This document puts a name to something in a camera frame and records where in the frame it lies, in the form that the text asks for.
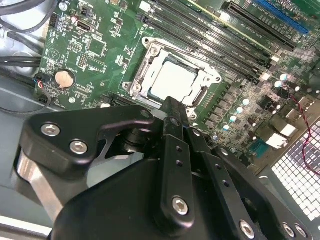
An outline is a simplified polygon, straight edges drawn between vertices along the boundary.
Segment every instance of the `blue pcie slot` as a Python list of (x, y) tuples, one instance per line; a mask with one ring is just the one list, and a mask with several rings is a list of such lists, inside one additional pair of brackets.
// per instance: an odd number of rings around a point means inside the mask
[(284, 13), (276, 9), (274, 6), (272, 6), (270, 3), (266, 2), (265, 0), (253, 0), (256, 4), (263, 7), (265, 10), (270, 12), (272, 15), (283, 21), (285, 24), (289, 25), (290, 27), (294, 28), (301, 34), (308, 34), (309, 31), (301, 26), (296, 21), (292, 20), (290, 17), (286, 16)]

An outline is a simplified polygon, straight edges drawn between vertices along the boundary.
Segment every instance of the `ventilation grille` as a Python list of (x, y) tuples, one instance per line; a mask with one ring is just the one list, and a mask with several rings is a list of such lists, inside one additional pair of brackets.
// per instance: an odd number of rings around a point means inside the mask
[[(306, 161), (320, 171), (320, 121), (311, 128), (312, 138), (305, 149)], [(289, 191), (293, 199), (312, 221), (320, 217), (320, 178), (305, 168), (302, 147), (308, 137), (306, 133), (273, 166), (272, 170)]]

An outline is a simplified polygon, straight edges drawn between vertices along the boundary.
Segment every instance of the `cpu socket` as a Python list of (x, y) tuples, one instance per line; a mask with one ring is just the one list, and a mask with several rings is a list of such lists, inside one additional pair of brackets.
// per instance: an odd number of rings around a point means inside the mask
[(133, 82), (122, 87), (133, 98), (159, 109), (167, 97), (188, 108), (188, 115), (205, 98), (211, 84), (222, 78), (212, 65), (166, 40), (144, 37), (147, 52)]

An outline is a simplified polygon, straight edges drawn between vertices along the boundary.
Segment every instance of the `robotic arm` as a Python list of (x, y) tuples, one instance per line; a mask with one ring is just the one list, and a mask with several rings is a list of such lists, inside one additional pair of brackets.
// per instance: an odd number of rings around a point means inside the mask
[[(92, 165), (133, 152), (144, 159), (87, 187)], [(170, 97), (151, 112), (131, 105), (35, 115), (13, 173), (17, 191), (54, 222), (50, 240), (313, 239), (229, 151), (209, 147)]]

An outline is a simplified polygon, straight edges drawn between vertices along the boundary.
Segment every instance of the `green circuit board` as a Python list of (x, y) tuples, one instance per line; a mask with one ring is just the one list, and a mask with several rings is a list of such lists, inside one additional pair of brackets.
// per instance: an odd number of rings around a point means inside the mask
[[(152, 10), (141, 7), (142, 2)], [(113, 99), (115, 106), (140, 104), (150, 110), (155, 108), (132, 97), (123, 87), (134, 80), (146, 55), (142, 42), (146, 37), (163, 39), (185, 51), (195, 49), (191, 51), (194, 56), (206, 59), (215, 67), (222, 81), (207, 89), (194, 107), (190, 124), (206, 134), (217, 135), (220, 144), (236, 149), (239, 156), (251, 149), (248, 132), (255, 132), (262, 122), (273, 117), (259, 105), (265, 96), (281, 107), (295, 108), (288, 98), (275, 94), (274, 84), (281, 75), (286, 74), (290, 82), (301, 86), (302, 97), (319, 97), (315, 91), (307, 92), (310, 72), (320, 59), (319, 8), (307, 9), (303, 1), (292, 1), (290, 6), (279, 0), (268, 3), (301, 24), (308, 30), (307, 34), (285, 24), (254, 0), (234, 2), (277, 35), (290, 40), (294, 50), (285, 49), (229, 15), (224, 0), (67, 0), (65, 3), (67, 10), (57, 8), (51, 18), (40, 72), (53, 79), (61, 70), (74, 74), (76, 81), (70, 88), (61, 89), (54, 80), (44, 84), (54, 104), (67, 111), (99, 108), (105, 98)], [(208, 42), (206, 31), (217, 36), (210, 42), (214, 46), (213, 51), (208, 51), (212, 57), (207, 57), (205, 51), (197, 52), (203, 48), (199, 39)], [(257, 65), (252, 59), (271, 64)], [(252, 73), (254, 66), (259, 69), (259, 75)], [(250, 104), (243, 106), (243, 98)], [(218, 118), (212, 120), (210, 115), (217, 107), (223, 113), (216, 114)], [(237, 112), (238, 107), (243, 108), (242, 113)], [(230, 115), (236, 116), (237, 121), (230, 121)], [(255, 120), (255, 127), (248, 125), (248, 118)], [(228, 131), (223, 129), (225, 124), (229, 125)]]

